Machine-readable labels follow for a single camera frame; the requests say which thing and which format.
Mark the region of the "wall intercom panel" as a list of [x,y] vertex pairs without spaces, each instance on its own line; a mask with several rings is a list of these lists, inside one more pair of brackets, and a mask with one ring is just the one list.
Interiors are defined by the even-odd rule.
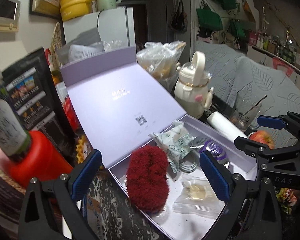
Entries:
[[0,6],[0,33],[19,31],[20,1],[5,0]]

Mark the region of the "red apple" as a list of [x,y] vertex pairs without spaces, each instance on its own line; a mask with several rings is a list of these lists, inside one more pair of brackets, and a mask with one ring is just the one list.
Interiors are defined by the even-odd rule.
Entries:
[[261,131],[252,132],[248,135],[248,138],[250,140],[260,142],[262,144],[266,144],[272,150],[275,148],[275,143],[271,135],[266,131],[261,130]]

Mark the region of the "purple drawstring pouch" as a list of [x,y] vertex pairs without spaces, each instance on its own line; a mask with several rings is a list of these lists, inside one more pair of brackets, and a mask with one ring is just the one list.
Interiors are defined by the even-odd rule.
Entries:
[[219,143],[211,139],[200,140],[196,148],[198,153],[209,151],[220,164],[225,165],[229,162],[229,158],[225,149],[222,148]]

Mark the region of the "glass cup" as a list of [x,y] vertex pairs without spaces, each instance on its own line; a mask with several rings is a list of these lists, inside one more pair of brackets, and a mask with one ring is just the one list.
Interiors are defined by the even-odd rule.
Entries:
[[230,116],[230,121],[241,131],[246,131],[261,111],[262,104],[238,101]]

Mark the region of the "plastic bag of food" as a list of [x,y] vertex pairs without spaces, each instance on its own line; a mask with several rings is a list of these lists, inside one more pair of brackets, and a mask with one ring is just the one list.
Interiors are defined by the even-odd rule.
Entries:
[[177,68],[185,46],[184,41],[146,42],[145,48],[137,52],[136,60],[170,93],[179,76]]

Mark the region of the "leaf print cloth bag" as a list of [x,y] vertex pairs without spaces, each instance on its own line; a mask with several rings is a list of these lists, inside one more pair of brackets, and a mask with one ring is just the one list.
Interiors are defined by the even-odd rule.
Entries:
[[194,136],[189,133],[182,121],[175,120],[173,126],[166,132],[153,132],[149,136],[166,153],[173,174],[178,171],[191,173],[196,169],[197,161],[194,159],[187,164],[185,158],[191,153],[190,143],[194,140]]

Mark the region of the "red fuzzy knit item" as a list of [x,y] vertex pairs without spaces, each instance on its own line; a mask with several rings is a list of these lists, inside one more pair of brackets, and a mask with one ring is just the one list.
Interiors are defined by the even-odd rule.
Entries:
[[170,191],[167,168],[166,153],[159,147],[147,145],[134,151],[126,173],[130,202],[143,212],[161,211]]

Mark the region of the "lavender gift box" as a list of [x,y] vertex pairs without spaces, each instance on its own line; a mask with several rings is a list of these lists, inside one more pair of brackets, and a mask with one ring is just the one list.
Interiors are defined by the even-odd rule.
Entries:
[[151,144],[152,133],[182,121],[195,137],[209,137],[224,147],[230,171],[256,177],[256,161],[212,127],[186,114],[170,93],[136,62],[136,49],[99,53],[61,68],[71,103],[92,147],[122,190],[130,155]]

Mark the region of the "cream cartoon water bottle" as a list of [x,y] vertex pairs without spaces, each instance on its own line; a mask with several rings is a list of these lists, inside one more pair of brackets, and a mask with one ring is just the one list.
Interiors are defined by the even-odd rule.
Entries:
[[205,70],[205,63],[205,54],[196,51],[190,62],[177,67],[175,100],[188,115],[197,119],[212,105],[213,88],[208,87],[212,75]]

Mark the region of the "black snack pouch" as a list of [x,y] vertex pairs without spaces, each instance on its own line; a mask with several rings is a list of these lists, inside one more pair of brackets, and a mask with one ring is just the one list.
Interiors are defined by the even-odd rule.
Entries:
[[42,132],[65,158],[75,150],[75,134],[57,94],[43,48],[3,72],[13,109],[27,131]]

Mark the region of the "dark label jar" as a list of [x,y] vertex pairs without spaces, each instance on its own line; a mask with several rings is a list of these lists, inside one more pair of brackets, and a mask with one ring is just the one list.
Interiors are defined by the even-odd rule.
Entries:
[[20,124],[12,109],[0,70],[0,148],[13,161],[20,161],[30,146],[30,134]]

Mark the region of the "yellow pot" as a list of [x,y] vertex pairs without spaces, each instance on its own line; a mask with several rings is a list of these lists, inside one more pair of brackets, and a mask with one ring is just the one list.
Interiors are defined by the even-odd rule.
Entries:
[[87,15],[91,11],[91,3],[95,0],[60,0],[62,21]]

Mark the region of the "green tote bag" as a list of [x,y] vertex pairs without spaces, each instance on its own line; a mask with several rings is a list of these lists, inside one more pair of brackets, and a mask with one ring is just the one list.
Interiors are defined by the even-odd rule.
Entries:
[[207,3],[202,0],[200,7],[196,9],[199,26],[201,28],[210,29],[213,31],[220,31],[223,29],[223,24],[220,16],[212,11]]

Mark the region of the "clear plastic snack bag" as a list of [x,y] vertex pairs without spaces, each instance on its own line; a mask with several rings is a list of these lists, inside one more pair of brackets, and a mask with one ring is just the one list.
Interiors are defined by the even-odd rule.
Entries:
[[173,203],[173,211],[182,214],[194,214],[216,219],[224,207],[206,178],[183,174],[183,189]]

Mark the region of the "leaf pattern chair cover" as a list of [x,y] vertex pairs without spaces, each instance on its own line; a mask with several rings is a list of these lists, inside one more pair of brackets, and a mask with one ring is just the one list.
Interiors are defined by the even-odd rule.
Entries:
[[213,99],[230,120],[245,114],[243,132],[258,130],[257,117],[300,114],[300,90],[282,71],[263,66],[224,44],[197,41],[196,51],[206,56]]

